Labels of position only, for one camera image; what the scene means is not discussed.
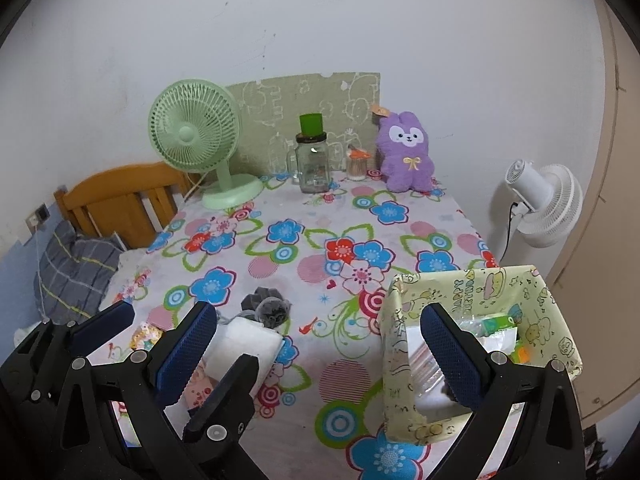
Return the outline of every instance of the white fan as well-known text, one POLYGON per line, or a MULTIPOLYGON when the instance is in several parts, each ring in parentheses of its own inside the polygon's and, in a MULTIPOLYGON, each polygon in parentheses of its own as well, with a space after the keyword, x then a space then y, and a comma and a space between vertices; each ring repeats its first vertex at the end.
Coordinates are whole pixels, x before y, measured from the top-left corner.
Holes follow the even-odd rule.
POLYGON ((582 211, 582 189, 567 167, 550 164, 537 171, 519 159, 504 178, 523 201, 513 213, 523 215, 517 229, 527 244, 549 247, 571 232, 582 211))

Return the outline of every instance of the black cable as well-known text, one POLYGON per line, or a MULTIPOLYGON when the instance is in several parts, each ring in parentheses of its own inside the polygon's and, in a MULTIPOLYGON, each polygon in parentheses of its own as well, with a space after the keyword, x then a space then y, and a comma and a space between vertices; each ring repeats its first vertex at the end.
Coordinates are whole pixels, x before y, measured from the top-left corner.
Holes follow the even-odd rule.
POLYGON ((514 202, 511 204, 511 207, 509 208, 509 224, 507 225, 507 244, 504 246, 504 252, 502 253, 502 257, 500 258, 500 261, 502 261, 502 259, 504 258, 504 255, 507 253, 507 248, 509 247, 509 238, 511 237, 511 220, 513 219, 513 215, 511 214, 513 212, 513 208, 516 207, 518 205, 517 202, 514 202))

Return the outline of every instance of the fan base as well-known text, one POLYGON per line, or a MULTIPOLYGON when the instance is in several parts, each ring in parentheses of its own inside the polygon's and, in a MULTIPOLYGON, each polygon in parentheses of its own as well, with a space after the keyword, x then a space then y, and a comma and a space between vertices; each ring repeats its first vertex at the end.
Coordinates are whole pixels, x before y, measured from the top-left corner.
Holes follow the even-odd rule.
POLYGON ((260 195, 264 189, 262 182, 249 174, 231 176, 232 187, 222 191, 216 182, 202 195, 202 205, 207 209, 220 210, 236 207, 260 195))

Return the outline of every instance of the green cap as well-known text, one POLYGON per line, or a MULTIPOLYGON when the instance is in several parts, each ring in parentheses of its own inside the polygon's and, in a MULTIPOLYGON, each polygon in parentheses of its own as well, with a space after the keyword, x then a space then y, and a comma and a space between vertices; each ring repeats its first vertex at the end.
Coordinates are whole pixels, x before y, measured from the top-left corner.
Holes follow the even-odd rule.
POLYGON ((304 114, 300 115, 300 133, 305 137, 315 137, 321 135, 322 114, 304 114))

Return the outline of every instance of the beige door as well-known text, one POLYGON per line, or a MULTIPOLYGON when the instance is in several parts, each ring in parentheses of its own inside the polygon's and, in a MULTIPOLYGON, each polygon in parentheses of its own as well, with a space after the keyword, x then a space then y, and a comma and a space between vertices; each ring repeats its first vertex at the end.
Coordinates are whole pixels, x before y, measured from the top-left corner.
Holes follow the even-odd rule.
POLYGON ((584 363, 574 384, 584 426, 640 392, 640 56, 608 7, 606 18, 611 131, 607 139, 604 124, 602 171, 599 180, 594 171, 583 212, 590 218, 551 286, 584 363))

